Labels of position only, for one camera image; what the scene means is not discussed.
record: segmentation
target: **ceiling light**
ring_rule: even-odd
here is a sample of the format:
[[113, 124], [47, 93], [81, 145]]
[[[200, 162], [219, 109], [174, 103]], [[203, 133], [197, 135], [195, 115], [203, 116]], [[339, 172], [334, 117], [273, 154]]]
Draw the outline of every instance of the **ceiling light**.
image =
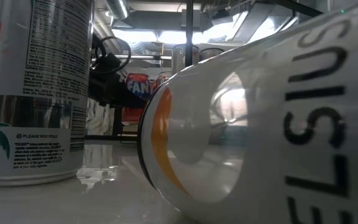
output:
[[274, 34], [274, 23], [271, 18], [267, 18], [262, 25], [256, 30], [256, 32], [253, 34], [251, 39], [248, 41], [248, 44], [263, 39], [265, 37], [268, 37], [270, 35]]
[[226, 36], [233, 29], [233, 22], [227, 22], [212, 26], [210, 29], [204, 32], [209, 39], [217, 39]]
[[114, 35], [122, 40], [125, 40], [128, 43], [137, 43], [137, 42], [155, 42], [157, 41], [157, 36], [152, 31], [136, 31], [136, 30], [112, 30]]
[[[186, 43], [186, 32], [183, 31], [164, 31], [162, 32], [158, 41], [165, 44], [185, 44]], [[193, 34], [193, 44], [199, 44], [206, 42], [205, 37], [200, 32]]]
[[244, 11], [242, 13], [238, 13], [238, 14], [233, 16], [233, 20], [234, 20], [233, 28], [231, 29], [231, 31], [226, 36], [226, 41], [233, 39], [233, 37], [235, 36], [237, 31], [240, 29], [240, 26], [242, 25], [242, 23], [246, 19], [247, 15], [248, 15], [248, 11]]

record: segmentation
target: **celsius can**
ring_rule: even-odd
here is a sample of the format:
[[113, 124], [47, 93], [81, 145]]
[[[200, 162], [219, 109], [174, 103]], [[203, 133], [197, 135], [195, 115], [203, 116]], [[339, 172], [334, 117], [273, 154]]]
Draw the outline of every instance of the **celsius can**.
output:
[[[172, 48], [172, 74], [176, 74], [186, 68], [185, 53], [186, 44], [179, 44]], [[200, 50], [193, 45], [193, 65], [200, 61]]]
[[0, 185], [82, 166], [93, 0], [0, 0]]
[[138, 135], [200, 223], [358, 223], [358, 3], [176, 74]]
[[204, 49], [200, 52], [200, 61], [215, 57], [223, 52], [224, 50], [218, 48]]
[[[152, 91], [152, 83], [149, 76], [139, 73], [131, 73], [126, 79], [127, 88], [136, 96], [142, 99], [149, 99]], [[122, 122], [126, 125], [138, 124], [143, 109], [124, 108], [122, 109]]]

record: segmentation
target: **metal pipe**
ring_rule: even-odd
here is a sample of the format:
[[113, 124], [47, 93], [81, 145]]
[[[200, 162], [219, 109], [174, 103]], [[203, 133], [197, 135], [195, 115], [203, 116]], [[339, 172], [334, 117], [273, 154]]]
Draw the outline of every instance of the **metal pipe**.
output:
[[187, 0], [186, 4], [186, 52], [185, 65], [193, 64], [193, 0]]
[[[118, 59], [126, 59], [128, 55], [115, 55]], [[172, 56], [163, 56], [163, 55], [132, 55], [131, 59], [136, 60], [171, 60]]]
[[128, 43], [128, 44], [132, 49], [132, 53], [140, 54], [140, 55], [146, 54], [146, 49], [144, 48], [142, 42]]
[[131, 12], [126, 0], [106, 0], [111, 16], [116, 20], [125, 19]]
[[[104, 20], [100, 16], [99, 13], [94, 14], [94, 31], [99, 35], [99, 37], [109, 37], [114, 35], [112, 30], [109, 29], [108, 26], [104, 25]], [[109, 52], [121, 52], [121, 46], [118, 44], [118, 42], [113, 41], [105, 41], [104, 42], [106, 49], [108, 49]]]

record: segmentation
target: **reflective surface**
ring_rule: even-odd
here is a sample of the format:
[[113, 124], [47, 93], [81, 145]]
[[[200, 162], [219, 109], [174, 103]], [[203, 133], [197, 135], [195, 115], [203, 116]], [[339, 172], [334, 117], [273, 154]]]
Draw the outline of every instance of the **reflective surface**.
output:
[[30, 96], [0, 96], [0, 122], [23, 128], [70, 129], [72, 103]]
[[179, 80], [168, 81], [153, 115], [155, 158], [165, 176], [188, 196], [199, 202], [221, 202], [239, 179], [247, 149], [246, 90], [236, 73], [196, 94], [180, 90], [197, 82]]
[[0, 188], [0, 223], [194, 223], [146, 181], [134, 145], [91, 143], [75, 178]]

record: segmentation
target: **white can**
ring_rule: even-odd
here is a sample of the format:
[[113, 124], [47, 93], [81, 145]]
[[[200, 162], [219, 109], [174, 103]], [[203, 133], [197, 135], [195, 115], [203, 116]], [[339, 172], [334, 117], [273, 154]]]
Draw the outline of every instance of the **white can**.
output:
[[[176, 74], [186, 68], [185, 63], [186, 44], [179, 44], [172, 48], [172, 74]], [[200, 49], [193, 45], [193, 65], [200, 61]]]
[[139, 135], [200, 223], [358, 223], [358, 4], [176, 74]]
[[0, 0], [0, 185], [83, 163], [93, 0]]

